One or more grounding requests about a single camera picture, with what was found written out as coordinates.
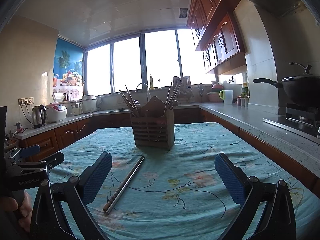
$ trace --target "blue floral tablecloth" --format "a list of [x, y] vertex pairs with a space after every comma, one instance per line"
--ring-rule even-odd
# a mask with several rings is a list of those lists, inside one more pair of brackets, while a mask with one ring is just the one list
[[[317, 229], [320, 200], [299, 181], [248, 143], [217, 123], [175, 125], [171, 150], [136, 148], [132, 128], [100, 129], [62, 150], [64, 163], [50, 172], [51, 183], [80, 175], [102, 152], [110, 152], [113, 165], [88, 209], [110, 239], [217, 239], [237, 214], [235, 204], [214, 168], [217, 153], [224, 152], [248, 176], [262, 182], [287, 182], [296, 217], [297, 239]], [[137, 162], [141, 168], [114, 210], [102, 210]], [[33, 199], [36, 189], [30, 189]], [[68, 206], [63, 208], [76, 237], [82, 239]], [[264, 203], [244, 239], [253, 234]]]

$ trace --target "kitchen counter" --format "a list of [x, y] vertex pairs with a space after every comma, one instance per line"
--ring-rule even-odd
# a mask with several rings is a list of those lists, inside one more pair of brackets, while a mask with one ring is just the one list
[[[287, 154], [297, 162], [301, 163], [316, 176], [320, 177], [320, 145], [302, 136], [262, 121], [263, 118], [277, 117], [276, 114], [253, 110], [247, 107], [241, 107], [237, 106], [236, 104], [225, 105], [223, 103], [192, 103], [177, 106], [177, 108], [197, 107], [240, 127], [252, 135], [255, 135], [266, 143]], [[129, 112], [129, 110], [105, 110], [90, 114], [67, 117], [63, 121], [46, 124], [45, 127], [37, 129], [29, 128], [23, 133], [18, 133], [16, 137], [24, 140], [39, 133], [92, 116]]]

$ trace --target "dish soap bottle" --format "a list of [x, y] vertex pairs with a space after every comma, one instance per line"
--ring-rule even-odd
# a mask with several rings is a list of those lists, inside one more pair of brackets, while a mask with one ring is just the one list
[[150, 76], [150, 89], [155, 89], [154, 87], [153, 87], [153, 78], [152, 78], [152, 76]]

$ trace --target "wok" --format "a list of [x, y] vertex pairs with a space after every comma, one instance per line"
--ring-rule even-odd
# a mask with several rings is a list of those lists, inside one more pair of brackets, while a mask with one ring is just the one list
[[281, 82], [275, 82], [267, 78], [254, 79], [254, 83], [269, 83], [276, 88], [283, 88], [292, 102], [304, 107], [320, 107], [320, 77], [312, 75], [306, 67], [299, 63], [289, 63], [304, 68], [305, 73], [300, 76], [283, 78]]

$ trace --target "ceiling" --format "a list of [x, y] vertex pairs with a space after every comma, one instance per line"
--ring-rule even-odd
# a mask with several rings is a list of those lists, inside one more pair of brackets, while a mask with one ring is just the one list
[[185, 26], [189, 0], [25, 0], [17, 15], [59, 30], [83, 47], [140, 30]]

